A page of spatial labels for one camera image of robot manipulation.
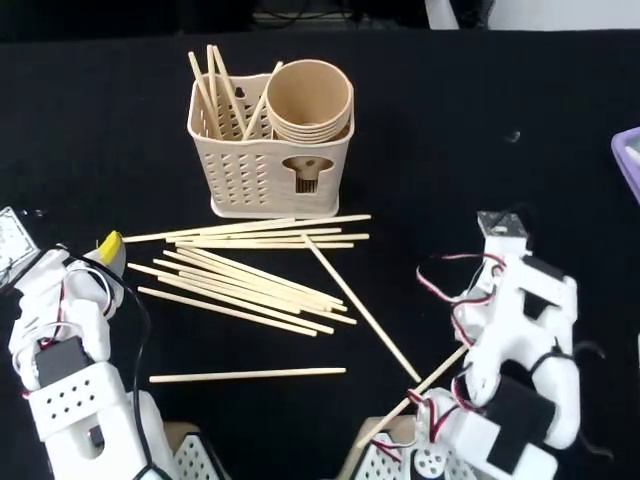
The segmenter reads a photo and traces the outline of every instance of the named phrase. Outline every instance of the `bamboo chopstick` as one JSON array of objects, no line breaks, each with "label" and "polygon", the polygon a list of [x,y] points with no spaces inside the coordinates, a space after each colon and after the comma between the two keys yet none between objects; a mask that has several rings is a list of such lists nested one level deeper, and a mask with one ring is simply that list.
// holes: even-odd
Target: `bamboo chopstick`
[{"label": "bamboo chopstick", "polygon": [[215,124],[215,131],[218,134],[218,140],[222,140],[222,132],[220,131],[220,122],[218,121],[218,91],[216,89],[216,64],[213,61],[213,46],[207,45],[207,77],[209,78],[209,94],[211,95],[211,105],[213,105],[213,111],[215,116],[213,122]]},{"label": "bamboo chopstick", "polygon": [[[347,233],[344,235],[314,235],[309,237],[316,245],[323,242],[352,242],[354,240],[369,240],[368,233]],[[272,238],[257,238],[251,239],[256,243],[304,243],[301,236],[282,237],[277,239]]]},{"label": "bamboo chopstick", "polygon": [[246,378],[294,377],[346,373],[346,368],[296,368],[289,370],[260,370],[254,372],[194,373],[189,375],[152,375],[150,383],[204,382]]},{"label": "bamboo chopstick", "polygon": [[396,344],[393,343],[393,340],[389,338],[389,335],[387,335],[387,333],[382,329],[382,327],[376,321],[376,319],[373,318],[373,315],[371,315],[369,310],[367,310],[367,308],[356,296],[356,294],[353,293],[353,290],[349,288],[349,285],[347,285],[347,282],[345,282],[344,279],[337,272],[337,270],[333,268],[331,263],[329,263],[329,260],[326,259],[326,257],[322,254],[322,252],[318,249],[318,247],[311,240],[309,240],[309,237],[307,235],[303,235],[303,238],[305,240],[306,245],[311,249],[311,251],[316,256],[316,258],[324,266],[327,272],[329,272],[329,274],[333,277],[335,282],[340,286],[340,288],[347,295],[347,297],[349,297],[349,300],[351,300],[351,302],[355,305],[355,307],[362,314],[365,320],[369,322],[369,325],[371,325],[371,328],[373,328],[374,332],[376,332],[378,337],[380,337],[380,340],[382,340],[382,342],[386,345],[386,347],[393,354],[393,356],[396,357],[398,362],[400,362],[400,364],[404,367],[407,373],[411,375],[411,378],[413,378],[416,382],[419,382],[420,375],[418,375],[418,372],[416,372],[416,370],[411,366],[411,364],[406,359],[406,357],[402,354],[400,349],[398,349]]},{"label": "bamboo chopstick", "polygon": [[136,243],[146,242],[149,240],[164,240],[169,237],[180,237],[185,235],[199,234],[199,233],[240,233],[240,232],[253,232],[258,230],[264,230],[268,228],[284,228],[288,225],[293,225],[295,219],[293,218],[276,218],[275,220],[257,220],[253,222],[241,222],[232,223],[229,225],[217,225],[215,227],[198,227],[189,228],[186,230],[173,230],[171,232],[161,233],[149,233],[144,235],[134,235],[130,237],[124,237],[122,241],[124,243]]},{"label": "bamboo chopstick", "polygon": [[184,305],[189,305],[196,308],[202,308],[203,310],[210,310],[212,312],[222,313],[224,315],[241,318],[243,320],[248,320],[250,322],[260,323],[262,325],[267,325],[269,327],[280,328],[282,330],[299,333],[301,335],[307,335],[310,337],[315,337],[318,335],[318,332],[316,332],[315,330],[311,330],[309,328],[297,327],[289,323],[279,322],[277,320],[271,320],[268,318],[260,317],[258,315],[253,315],[252,313],[245,313],[239,310],[233,310],[231,308],[221,307],[219,305],[214,305],[213,303],[201,302],[199,300],[194,300],[188,297],[182,297],[180,295],[174,295],[172,293],[163,292],[161,290],[155,290],[155,289],[146,288],[146,287],[138,287],[138,291],[146,295],[152,295],[154,297],[163,298],[165,300],[170,300],[172,302],[182,303]]},{"label": "bamboo chopstick", "polygon": [[[318,242],[318,248],[336,250],[353,248],[350,242]],[[307,250],[304,243],[259,243],[251,240],[222,240],[208,242],[176,242],[179,248],[225,248],[236,250]]]},{"label": "bamboo chopstick", "polygon": [[216,59],[216,63],[218,64],[218,69],[220,70],[220,76],[222,77],[222,84],[224,85],[224,89],[227,93],[227,97],[229,99],[229,104],[233,109],[233,113],[236,115],[236,121],[238,122],[238,126],[240,127],[240,131],[242,135],[247,131],[247,127],[244,124],[244,113],[240,111],[238,108],[238,102],[236,102],[236,94],[233,90],[233,85],[231,85],[231,79],[229,78],[229,74],[227,73],[227,67],[224,65],[224,61],[222,60],[222,55],[220,55],[220,50],[216,45],[213,46],[213,56]]},{"label": "bamboo chopstick", "polygon": [[169,237],[167,243],[176,242],[192,242],[194,240],[245,240],[256,238],[276,238],[276,237],[290,237],[293,235],[328,235],[334,233],[341,233],[341,228],[309,228],[300,230],[269,230],[266,232],[247,232],[247,233],[228,233],[221,235],[186,235],[184,237]]},{"label": "bamboo chopstick", "polygon": [[241,300],[247,300],[252,303],[257,303],[258,305],[275,308],[276,310],[292,313],[294,315],[299,315],[301,313],[300,307],[291,302],[263,295],[262,293],[253,290],[236,287],[229,285],[228,283],[218,282],[189,272],[179,272],[178,276],[185,279],[187,283],[191,283],[196,287],[204,288],[205,290],[211,290],[212,292],[222,293]]},{"label": "bamboo chopstick", "polygon": [[[252,273],[258,277],[263,277],[266,278],[268,280],[274,281],[276,283],[280,283],[282,285],[286,285],[287,287],[291,287],[295,290],[300,290],[306,293],[309,293],[311,295],[314,296],[319,296],[321,298],[323,298],[326,301],[329,301],[330,303],[337,303],[338,305],[342,305],[344,302],[342,300],[340,300],[339,298],[336,297],[332,297],[331,295],[328,295],[326,293],[323,293],[319,290],[314,290],[313,288],[309,288],[305,285],[301,285],[299,283],[295,283],[292,282],[290,280],[287,280],[286,278],[282,278],[282,277],[278,277],[277,275],[272,275],[270,273],[264,272],[262,270],[259,270],[257,268],[251,267],[249,265],[245,265],[244,263],[240,263],[240,262],[236,262],[234,260],[231,260],[229,258],[226,257],[222,257],[220,255],[216,255],[215,253],[211,253],[211,252],[207,252],[206,250],[200,250],[197,248],[191,249],[190,250],[192,253],[198,254],[202,257],[208,258],[210,260],[216,260],[220,263],[224,263],[225,265],[228,265],[230,267],[235,267],[238,270],[243,270],[245,272],[248,273]],[[178,249],[178,253],[183,253],[185,252],[185,250],[183,249]]]},{"label": "bamboo chopstick", "polygon": [[213,137],[220,138],[220,131],[217,130],[218,114],[213,109],[213,105],[211,104],[211,98],[209,98],[209,92],[207,91],[207,86],[204,83],[204,78],[202,77],[202,72],[200,71],[198,60],[196,60],[196,56],[193,52],[189,52],[188,56],[189,63],[191,63],[191,69],[193,70],[193,75],[196,77],[196,83],[198,85],[198,89],[200,90],[200,95],[202,96],[202,100],[204,101],[205,110],[207,110],[207,114],[211,119],[211,129],[214,132]]},{"label": "bamboo chopstick", "polygon": [[261,307],[260,305],[256,305],[250,302],[245,302],[244,300],[239,300],[233,297],[229,297],[227,295],[215,293],[210,290],[205,290],[204,288],[196,287],[194,285],[189,284],[184,279],[173,280],[172,278],[168,278],[167,276],[161,276],[161,277],[158,277],[158,281],[162,283],[167,283],[177,288],[181,288],[183,290],[187,290],[189,292],[198,293],[203,297],[209,297],[214,300],[218,300],[220,302],[229,303],[231,305],[235,305],[237,307],[241,307],[246,310],[252,310],[254,312],[261,313],[269,317],[277,318],[278,320],[289,322],[293,325],[298,325],[299,327],[310,328],[313,330],[317,330],[318,332],[326,333],[328,335],[332,335],[334,332],[333,328],[331,327],[327,327],[325,325],[321,325],[316,322],[311,322],[309,320],[303,320],[302,318],[294,317],[293,315],[289,315],[287,313],[278,312],[271,308]]},{"label": "bamboo chopstick", "polygon": [[[453,365],[464,353],[467,351],[467,347],[462,345],[458,350],[453,352],[449,358],[447,358],[442,364],[436,368],[431,375],[429,375],[420,385],[414,390],[418,394],[424,393],[438,378],[440,378],[450,367]],[[373,437],[375,437],[387,424],[395,417],[400,415],[402,411],[409,406],[411,402],[405,398],[402,400],[393,410],[391,410],[382,420],[380,420],[375,427],[373,427],[367,434],[365,434],[356,443],[357,448],[364,448]]]},{"label": "bamboo chopstick", "polygon": [[271,308],[263,307],[258,305],[256,302],[256,297],[252,295],[244,295],[241,298],[234,298],[229,294],[229,292],[216,292],[209,290],[209,287],[202,285],[202,282],[189,280],[186,278],[179,277],[178,275],[174,275],[172,273],[164,272],[162,270],[158,270],[155,268],[145,267],[144,265],[138,265],[135,263],[128,263],[127,266],[133,270],[138,270],[140,272],[155,276],[158,281],[162,283],[167,283],[177,288],[181,288],[183,290],[190,291],[192,293],[197,293],[204,297],[209,297],[214,300],[218,300],[219,302],[229,303],[231,305],[235,305],[236,307],[241,307],[246,310],[251,310],[262,315],[266,315],[268,317],[277,318],[278,320],[282,320],[285,322],[292,323],[294,325],[298,325],[305,328],[311,328],[313,330],[317,330],[322,333],[326,333],[328,335],[332,335],[334,330],[331,327],[327,327],[325,325],[311,322],[309,320],[304,320],[298,317],[294,317],[293,315],[289,315],[287,313],[282,313],[277,310],[273,310]]},{"label": "bamboo chopstick", "polygon": [[362,220],[371,219],[371,215],[346,215],[342,217],[331,218],[315,218],[311,220],[299,220],[295,221],[293,218],[279,218],[275,220],[257,220],[253,222],[241,222],[229,225],[218,225],[215,227],[200,227],[190,228],[187,230],[174,230],[171,232],[151,233],[144,235],[135,235],[130,237],[124,237],[125,243],[145,242],[148,240],[164,240],[169,237],[180,237],[185,235],[221,235],[229,233],[244,233],[244,232],[256,232],[256,231],[268,231],[278,230],[281,228],[298,228],[308,227],[312,225],[325,225],[332,223],[347,223],[347,222],[359,222]]},{"label": "bamboo chopstick", "polygon": [[[277,73],[278,70],[282,68],[282,65],[283,65],[282,62],[276,63],[276,66],[273,69],[273,72],[271,73],[272,77]],[[253,129],[256,127],[256,123],[258,123],[258,120],[260,119],[262,109],[264,108],[264,104],[267,101],[267,86],[269,86],[269,82],[267,82],[267,84],[264,87],[264,90],[260,94],[260,100],[258,100],[258,103],[256,104],[253,110],[253,115],[251,115],[251,120],[249,120],[249,125],[247,126],[247,130],[242,135],[243,141],[249,140],[249,137],[251,136]]]},{"label": "bamboo chopstick", "polygon": [[168,250],[163,250],[162,253],[170,258],[195,265],[204,270],[185,267],[183,265],[172,262],[160,263],[159,261],[154,260],[154,263],[158,263],[159,265],[178,270],[179,274],[181,274],[182,272],[189,272],[195,275],[210,278],[212,280],[230,283],[241,288],[256,290],[260,293],[264,293],[265,295],[270,295],[275,298],[279,298],[299,305],[300,307],[309,307],[317,310],[323,310],[326,308],[327,310],[330,310],[331,307],[334,306],[334,304],[329,304],[328,302],[323,303],[322,299],[319,299],[318,297],[312,297],[310,294],[307,294],[305,292],[294,290],[290,287],[275,283],[262,277],[258,277],[242,270],[235,269],[234,267],[216,262],[215,260],[210,260],[195,253],[191,253],[188,251],[183,252],[184,253],[174,253]]}]

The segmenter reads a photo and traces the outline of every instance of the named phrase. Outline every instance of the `perforated basket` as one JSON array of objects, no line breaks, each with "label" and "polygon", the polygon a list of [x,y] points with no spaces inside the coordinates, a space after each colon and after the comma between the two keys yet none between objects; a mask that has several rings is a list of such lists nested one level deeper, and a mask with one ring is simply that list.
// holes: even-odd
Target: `perforated basket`
[{"label": "perforated basket", "polygon": [[[244,97],[236,98],[244,123],[248,124],[269,74],[231,77]],[[248,141],[224,93],[222,80],[216,76],[218,121],[223,140],[213,136],[200,91],[194,82],[187,129],[196,144],[204,174],[211,190],[211,207],[221,217],[297,218],[329,217],[337,213],[338,191],[349,141],[354,133],[354,116],[338,139],[320,145],[300,145],[272,140],[266,109]],[[317,180],[302,179],[285,166],[321,162],[326,168]]]}]

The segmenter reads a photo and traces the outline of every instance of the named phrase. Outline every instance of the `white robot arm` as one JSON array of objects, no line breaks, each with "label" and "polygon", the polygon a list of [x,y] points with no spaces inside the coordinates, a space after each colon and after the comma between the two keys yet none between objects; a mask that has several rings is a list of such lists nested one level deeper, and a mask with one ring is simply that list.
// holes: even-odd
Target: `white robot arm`
[{"label": "white robot arm", "polygon": [[113,233],[79,260],[54,248],[11,272],[23,297],[9,350],[56,480],[178,478],[153,398],[127,394],[108,363],[124,265]]},{"label": "white robot arm", "polygon": [[[435,429],[432,444],[493,478],[548,480],[557,461],[537,445],[567,448],[580,427],[580,378],[572,358],[577,284],[531,255],[516,215],[480,212],[478,222],[484,261],[467,290],[449,297],[418,272],[421,283],[452,304],[456,338],[469,352],[451,392],[426,393],[436,421],[428,428],[418,421],[417,430]],[[501,375],[507,361],[529,372],[534,389]],[[417,433],[421,438],[428,437]]]}]

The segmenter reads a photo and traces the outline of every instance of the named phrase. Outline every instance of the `perforated plastic plate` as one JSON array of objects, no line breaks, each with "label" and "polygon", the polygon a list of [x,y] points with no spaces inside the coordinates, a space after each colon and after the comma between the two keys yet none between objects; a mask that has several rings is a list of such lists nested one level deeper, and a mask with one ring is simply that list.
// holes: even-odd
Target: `perforated plastic plate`
[{"label": "perforated plastic plate", "polygon": [[[393,441],[388,433],[379,433],[373,438],[385,443]],[[400,464],[371,444],[352,477],[353,480],[401,480],[401,478]]]},{"label": "perforated plastic plate", "polygon": [[[379,433],[374,438],[385,443],[393,442],[388,433]],[[489,478],[477,476],[467,463],[461,461],[443,445],[430,444],[428,448],[393,450],[393,452],[403,459],[402,464],[392,460],[370,444],[352,480],[416,480],[416,478],[481,480]],[[409,464],[411,459],[413,459],[414,468]]]},{"label": "perforated plastic plate", "polygon": [[223,480],[198,435],[187,435],[174,459],[180,480]]},{"label": "perforated plastic plate", "polygon": [[121,402],[125,397],[118,371],[106,362],[94,363],[29,396],[40,440]]}]

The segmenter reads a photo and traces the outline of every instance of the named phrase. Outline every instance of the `black fabric surface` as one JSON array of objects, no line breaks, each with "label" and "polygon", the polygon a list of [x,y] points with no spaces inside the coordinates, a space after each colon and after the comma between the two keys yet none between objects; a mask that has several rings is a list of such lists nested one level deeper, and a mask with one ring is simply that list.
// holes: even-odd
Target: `black fabric surface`
[{"label": "black fabric surface", "polygon": [[[368,224],[348,227],[372,239],[328,257],[424,376],[457,346],[447,306],[416,283],[416,264],[458,291],[476,265],[441,266],[429,255],[481,251],[478,209],[535,208],[536,255],[578,281],[575,338],[595,340],[608,354],[606,362],[579,358],[582,428],[610,446],[616,461],[576,443],[557,453],[557,478],[627,478],[640,405],[640,223],[609,143],[640,124],[640,32],[278,32],[0,46],[0,205],[44,210],[43,218],[28,217],[36,241],[76,250],[93,248],[113,228],[136,234],[217,223],[185,128],[192,84],[186,52],[195,48],[202,59],[207,42],[220,46],[234,74],[318,57],[352,79],[357,126],[341,213],[373,214]],[[162,248],[131,245],[128,256],[148,264]],[[340,293],[308,252],[229,255]],[[145,377],[349,369],[344,376],[150,386],[164,419],[198,424],[234,478],[336,475],[364,419],[388,412],[412,385],[363,320],[312,339],[159,299],[146,303],[155,332]],[[3,305],[5,349],[15,314]],[[139,333],[131,303],[111,333],[112,362],[130,385]],[[46,478],[44,449],[19,392],[6,352],[1,476]]]}]

